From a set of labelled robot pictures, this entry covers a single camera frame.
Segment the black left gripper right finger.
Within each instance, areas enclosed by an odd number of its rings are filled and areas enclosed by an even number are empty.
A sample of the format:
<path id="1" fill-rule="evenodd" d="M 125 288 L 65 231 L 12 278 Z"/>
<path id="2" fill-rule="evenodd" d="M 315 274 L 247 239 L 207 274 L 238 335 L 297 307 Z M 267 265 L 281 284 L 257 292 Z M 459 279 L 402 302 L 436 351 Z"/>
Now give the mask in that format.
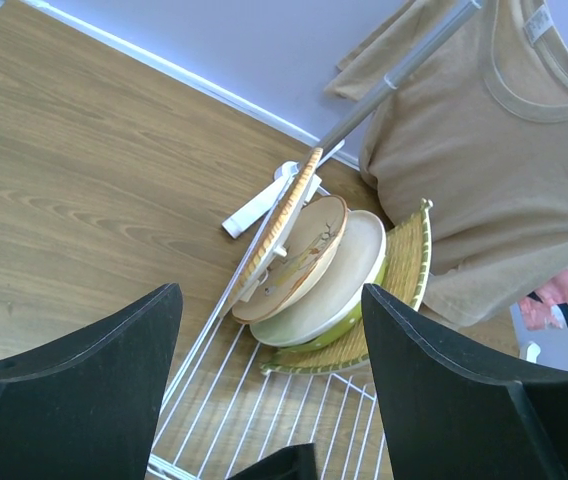
<path id="1" fill-rule="evenodd" d="M 568 479 L 568 371 L 480 344 L 377 285 L 362 292 L 397 479 Z"/>

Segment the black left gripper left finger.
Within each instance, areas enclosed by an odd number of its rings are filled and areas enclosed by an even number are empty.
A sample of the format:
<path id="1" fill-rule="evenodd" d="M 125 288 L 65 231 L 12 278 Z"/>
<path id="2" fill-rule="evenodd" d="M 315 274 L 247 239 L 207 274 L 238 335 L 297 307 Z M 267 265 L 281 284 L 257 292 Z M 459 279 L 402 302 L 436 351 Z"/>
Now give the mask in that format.
<path id="1" fill-rule="evenodd" d="M 142 479 L 182 316 L 176 283 L 0 360 L 0 479 Z"/>

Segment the green polka dot plate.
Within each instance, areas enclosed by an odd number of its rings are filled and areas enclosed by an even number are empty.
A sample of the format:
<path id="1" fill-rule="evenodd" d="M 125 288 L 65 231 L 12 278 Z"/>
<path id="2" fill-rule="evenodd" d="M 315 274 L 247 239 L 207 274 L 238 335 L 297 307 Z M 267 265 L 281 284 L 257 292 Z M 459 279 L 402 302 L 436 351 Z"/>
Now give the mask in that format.
<path id="1" fill-rule="evenodd" d="M 356 295 L 357 302 L 344 318 L 342 318 L 337 324 L 335 324 L 326 332 L 322 333 L 321 335 L 311 340 L 310 342 L 304 344 L 304 347 L 308 348 L 310 351 L 319 350 L 335 342 L 336 340 L 344 336 L 346 333 L 348 333 L 362 317 L 362 308 L 361 308 L 362 291 L 363 288 L 360 288 L 358 290 Z"/>

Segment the yellow woven placemat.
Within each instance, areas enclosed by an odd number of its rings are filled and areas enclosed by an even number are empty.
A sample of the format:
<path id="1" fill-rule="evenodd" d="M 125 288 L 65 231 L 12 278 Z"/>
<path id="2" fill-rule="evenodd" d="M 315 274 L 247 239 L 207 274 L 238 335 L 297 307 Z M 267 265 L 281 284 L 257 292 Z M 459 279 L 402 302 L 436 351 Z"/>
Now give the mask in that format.
<path id="1" fill-rule="evenodd" d="M 417 310 L 424 298 L 432 258 L 430 209 L 422 199 L 419 209 L 386 233 L 385 260 L 373 283 Z M 328 375 L 361 369 L 369 363 L 361 319 L 344 336 L 310 351 L 304 344 L 285 347 L 260 366 L 263 374 Z"/>

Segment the cream green floral plate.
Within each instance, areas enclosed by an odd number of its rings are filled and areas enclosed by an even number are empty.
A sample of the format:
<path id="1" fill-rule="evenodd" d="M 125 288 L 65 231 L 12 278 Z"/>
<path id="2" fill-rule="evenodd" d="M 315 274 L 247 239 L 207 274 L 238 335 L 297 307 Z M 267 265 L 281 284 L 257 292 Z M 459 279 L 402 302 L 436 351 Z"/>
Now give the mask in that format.
<path id="1" fill-rule="evenodd" d="M 283 348 L 306 344 L 344 319 L 353 320 L 364 284 L 381 272 L 386 230 L 373 213 L 349 213 L 336 255 L 318 283 L 273 318 L 250 327 L 260 343 Z"/>

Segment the bird pattern beige plate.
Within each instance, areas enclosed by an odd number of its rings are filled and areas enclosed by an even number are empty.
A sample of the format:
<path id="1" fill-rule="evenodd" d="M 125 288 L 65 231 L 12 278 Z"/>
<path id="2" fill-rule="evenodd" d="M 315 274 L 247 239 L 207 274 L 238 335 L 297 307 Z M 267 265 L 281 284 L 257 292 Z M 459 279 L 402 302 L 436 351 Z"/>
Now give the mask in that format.
<path id="1" fill-rule="evenodd" d="M 250 297 L 238 301 L 233 316 L 245 324 L 269 319 L 301 299 L 332 262 L 344 233 L 348 208 L 339 196 L 323 196 L 302 208 L 291 233 Z"/>

